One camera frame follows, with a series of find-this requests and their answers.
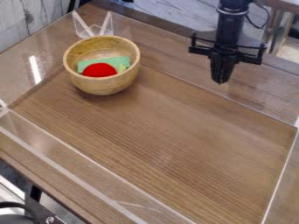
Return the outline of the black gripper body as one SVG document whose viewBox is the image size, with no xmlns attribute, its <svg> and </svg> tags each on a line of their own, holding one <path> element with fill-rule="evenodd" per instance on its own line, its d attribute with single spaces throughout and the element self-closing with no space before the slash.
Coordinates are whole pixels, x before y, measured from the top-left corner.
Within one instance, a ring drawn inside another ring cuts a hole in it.
<svg viewBox="0 0 299 224">
<path fill-rule="evenodd" d="M 198 41 L 206 41 L 208 43 L 212 43 L 214 46 L 198 45 L 196 44 Z M 248 64 L 260 65 L 266 49 L 267 49 L 266 43 L 260 43 L 259 45 L 236 45 L 235 47 L 220 45 L 216 43 L 215 40 L 202 38 L 194 32 L 191 34 L 191 46 L 188 52 L 208 57 L 211 57 L 214 53 L 218 53 L 220 56 L 235 56 L 236 64 L 239 62 L 244 62 Z"/>
</svg>

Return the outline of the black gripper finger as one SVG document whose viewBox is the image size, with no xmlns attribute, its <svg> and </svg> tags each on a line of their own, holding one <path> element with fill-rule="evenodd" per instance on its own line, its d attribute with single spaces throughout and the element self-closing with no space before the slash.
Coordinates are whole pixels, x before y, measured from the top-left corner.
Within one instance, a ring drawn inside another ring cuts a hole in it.
<svg viewBox="0 0 299 224">
<path fill-rule="evenodd" d="M 222 62 L 222 82 L 226 83 L 230 80 L 234 68 L 236 65 L 236 56 L 226 55 Z"/>
<path fill-rule="evenodd" d="M 216 83 L 222 83 L 222 63 L 223 58 L 220 55 L 212 55 L 210 59 L 211 78 Z"/>
</svg>

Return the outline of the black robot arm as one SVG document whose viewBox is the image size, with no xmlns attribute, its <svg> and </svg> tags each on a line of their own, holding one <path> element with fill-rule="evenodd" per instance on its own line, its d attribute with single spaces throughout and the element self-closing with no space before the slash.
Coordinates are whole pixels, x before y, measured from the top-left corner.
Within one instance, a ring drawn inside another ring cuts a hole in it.
<svg viewBox="0 0 299 224">
<path fill-rule="evenodd" d="M 260 65 L 263 61 L 267 44 L 264 42 L 259 42 L 256 45 L 244 43 L 246 21 L 258 29 L 266 27 L 264 24 L 256 26 L 248 17 L 251 4 L 259 6 L 264 11 L 267 10 L 258 0 L 219 0 L 215 39 L 199 37 L 195 32 L 191 34 L 188 52 L 210 58 L 211 78 L 218 84 L 230 81 L 235 65 L 239 62 Z"/>
</svg>

